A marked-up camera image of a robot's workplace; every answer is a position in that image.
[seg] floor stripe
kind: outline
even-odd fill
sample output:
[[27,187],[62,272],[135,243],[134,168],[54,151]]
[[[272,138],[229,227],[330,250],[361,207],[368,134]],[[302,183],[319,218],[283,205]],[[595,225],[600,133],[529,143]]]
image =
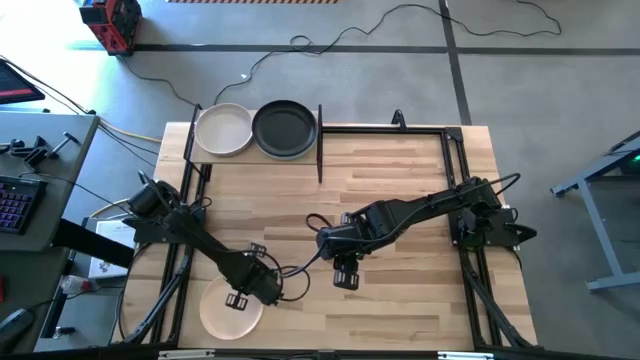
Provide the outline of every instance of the floor stripe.
[[640,56],[640,49],[635,48],[458,47],[454,51],[464,55]]
[[[324,50],[326,45],[313,45],[308,51]],[[190,45],[190,44],[137,44],[135,51],[158,52],[271,52],[291,51],[289,45]],[[335,53],[398,53],[398,54],[446,54],[444,46],[378,46],[334,45],[327,52]]]
[[[314,45],[313,51],[326,45]],[[97,41],[76,41],[69,50],[104,51]],[[220,44],[136,44],[136,51],[158,52],[269,52],[287,51],[289,45],[220,45]],[[531,55],[531,56],[640,56],[640,48],[509,48],[509,47],[446,47],[446,46],[396,46],[396,45],[335,45],[329,52],[336,53],[398,53],[398,54],[447,54],[459,55]]]
[[453,78],[453,90],[456,93],[456,101],[458,103],[458,112],[460,113],[460,123],[462,125],[471,125],[471,114],[469,113],[469,103],[467,102],[467,94],[464,91],[464,83],[462,81],[462,70],[460,70],[460,59],[456,52],[456,39],[453,36],[453,27],[449,19],[449,8],[446,0],[439,0],[440,13],[443,15],[442,26],[444,27],[444,38],[447,42],[447,50],[449,53],[449,64],[451,65],[451,77]]

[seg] white plate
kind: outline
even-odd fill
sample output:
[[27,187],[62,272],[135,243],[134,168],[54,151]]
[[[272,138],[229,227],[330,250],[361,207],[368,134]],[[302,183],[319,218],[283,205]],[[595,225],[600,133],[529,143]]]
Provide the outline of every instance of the white plate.
[[200,321],[209,334],[221,340],[239,339],[258,325],[264,305],[255,296],[247,296],[244,311],[224,303],[229,293],[237,294],[222,277],[213,280],[200,299]]
[[195,138],[204,150],[217,156],[240,153],[251,143],[249,111],[237,104],[218,104],[200,114]]

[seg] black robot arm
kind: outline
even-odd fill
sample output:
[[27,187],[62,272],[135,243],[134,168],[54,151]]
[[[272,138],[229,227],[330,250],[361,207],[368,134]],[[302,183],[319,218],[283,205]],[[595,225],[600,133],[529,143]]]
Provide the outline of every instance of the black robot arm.
[[393,243],[411,225],[452,212],[460,213],[460,246],[483,246],[488,233],[502,239],[496,245],[517,245],[535,236],[535,230],[514,224],[512,210],[502,208],[491,187],[494,183],[473,177],[454,189],[411,201],[376,201],[344,214],[342,225],[320,228],[316,243],[320,257],[334,259],[334,285],[356,290],[358,260]]
[[205,231],[196,209],[181,204],[177,191],[169,184],[149,179],[140,174],[144,187],[128,200],[137,218],[124,222],[136,229],[136,238],[156,242],[179,243],[193,246],[218,266],[236,295],[229,294],[226,305],[244,310],[246,298],[255,295],[265,305],[276,304],[281,297],[282,281],[259,257],[266,249],[232,250]]

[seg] rgb keyboard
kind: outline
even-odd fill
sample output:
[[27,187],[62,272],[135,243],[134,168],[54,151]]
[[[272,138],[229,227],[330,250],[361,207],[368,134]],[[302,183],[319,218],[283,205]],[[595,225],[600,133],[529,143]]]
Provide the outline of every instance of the rgb keyboard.
[[22,235],[47,183],[0,176],[0,233]]

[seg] wooden tabletop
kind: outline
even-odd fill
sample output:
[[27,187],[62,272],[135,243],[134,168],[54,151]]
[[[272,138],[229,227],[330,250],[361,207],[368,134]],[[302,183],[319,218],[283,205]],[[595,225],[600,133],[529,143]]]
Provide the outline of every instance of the wooden tabletop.
[[[184,168],[188,126],[167,124],[156,167],[155,177],[176,188]],[[471,175],[498,178],[488,128],[462,129]],[[315,233],[304,225],[308,213],[323,214],[336,224],[343,212],[376,200],[407,200],[446,188],[440,140],[435,136],[325,134],[323,184],[318,184],[314,165],[213,165],[205,190],[213,204],[205,227],[228,247],[244,249],[249,242],[258,242],[283,266],[301,265],[316,251]],[[125,332],[155,303],[166,253],[167,245],[153,245],[134,265],[124,295]],[[486,253],[497,303],[520,333],[535,343],[518,262],[504,249],[487,248]],[[450,245],[446,216],[411,227],[396,243],[361,261],[357,291],[333,286],[330,262],[317,261],[310,274],[311,290],[304,299],[265,307],[250,334],[223,341],[209,335],[200,321],[200,298],[219,273],[212,261],[196,252],[180,347],[472,349],[460,261]],[[286,296],[300,294],[305,283],[304,276],[287,280]],[[174,300],[169,304],[163,336],[168,334],[174,304]],[[483,306],[479,315],[489,339]]]

